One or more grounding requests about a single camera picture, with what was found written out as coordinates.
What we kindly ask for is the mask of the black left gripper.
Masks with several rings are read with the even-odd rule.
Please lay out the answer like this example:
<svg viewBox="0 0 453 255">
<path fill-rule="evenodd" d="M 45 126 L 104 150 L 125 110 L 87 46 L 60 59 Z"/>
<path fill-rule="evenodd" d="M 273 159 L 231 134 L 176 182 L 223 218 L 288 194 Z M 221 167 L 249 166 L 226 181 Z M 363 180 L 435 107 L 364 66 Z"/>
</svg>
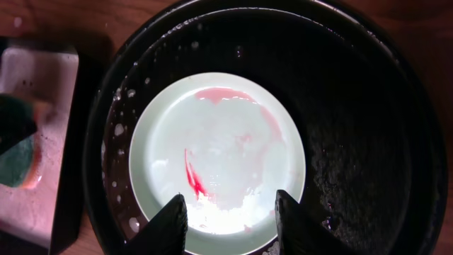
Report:
<svg viewBox="0 0 453 255">
<path fill-rule="evenodd" d="M 33 105 L 1 94 L 1 154 L 37 132 Z"/>
</svg>

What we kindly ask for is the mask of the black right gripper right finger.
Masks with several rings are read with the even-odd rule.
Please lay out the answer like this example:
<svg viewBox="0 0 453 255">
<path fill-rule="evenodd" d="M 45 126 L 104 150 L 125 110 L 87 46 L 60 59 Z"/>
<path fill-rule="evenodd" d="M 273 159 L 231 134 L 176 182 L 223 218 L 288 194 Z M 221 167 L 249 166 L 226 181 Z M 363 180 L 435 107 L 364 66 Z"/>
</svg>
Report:
<svg viewBox="0 0 453 255">
<path fill-rule="evenodd" d="M 304 207 L 284 190 L 277 190 L 275 220 L 280 254 L 356 254 L 327 229 L 314 222 Z"/>
</svg>

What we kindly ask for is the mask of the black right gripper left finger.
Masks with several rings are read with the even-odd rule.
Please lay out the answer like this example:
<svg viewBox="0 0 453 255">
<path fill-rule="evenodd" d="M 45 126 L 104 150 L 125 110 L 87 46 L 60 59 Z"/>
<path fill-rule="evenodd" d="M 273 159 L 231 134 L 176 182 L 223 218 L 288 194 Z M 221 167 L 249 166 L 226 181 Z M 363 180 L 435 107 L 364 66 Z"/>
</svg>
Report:
<svg viewBox="0 0 453 255">
<path fill-rule="evenodd" d="M 188 231 L 183 195 L 175 195 L 124 248 L 126 255 L 182 255 Z"/>
</svg>

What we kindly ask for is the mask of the green and orange sponge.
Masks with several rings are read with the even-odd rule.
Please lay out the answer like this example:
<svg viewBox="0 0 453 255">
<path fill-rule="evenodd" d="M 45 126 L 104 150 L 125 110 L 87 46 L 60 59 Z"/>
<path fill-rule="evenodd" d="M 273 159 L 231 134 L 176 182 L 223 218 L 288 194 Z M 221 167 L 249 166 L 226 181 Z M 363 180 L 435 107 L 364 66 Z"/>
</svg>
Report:
<svg viewBox="0 0 453 255">
<path fill-rule="evenodd" d="M 38 171 L 41 151 L 36 136 L 52 106 L 42 101 L 31 104 L 37 132 L 1 154 L 1 184 L 11 188 L 32 189 L 41 178 Z"/>
</svg>

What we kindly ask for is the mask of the mint plate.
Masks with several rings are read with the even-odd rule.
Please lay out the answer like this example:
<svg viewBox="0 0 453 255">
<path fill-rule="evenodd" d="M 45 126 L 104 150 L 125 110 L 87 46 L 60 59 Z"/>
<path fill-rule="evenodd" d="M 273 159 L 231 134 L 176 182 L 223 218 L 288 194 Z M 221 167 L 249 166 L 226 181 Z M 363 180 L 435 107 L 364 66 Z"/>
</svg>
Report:
<svg viewBox="0 0 453 255">
<path fill-rule="evenodd" d="M 150 220 L 175 195 L 189 254 L 252 254 L 277 236 L 278 190 L 304 192 L 304 146 L 285 107 L 257 83 L 208 72 L 158 93 L 135 126 L 132 190 Z"/>
</svg>

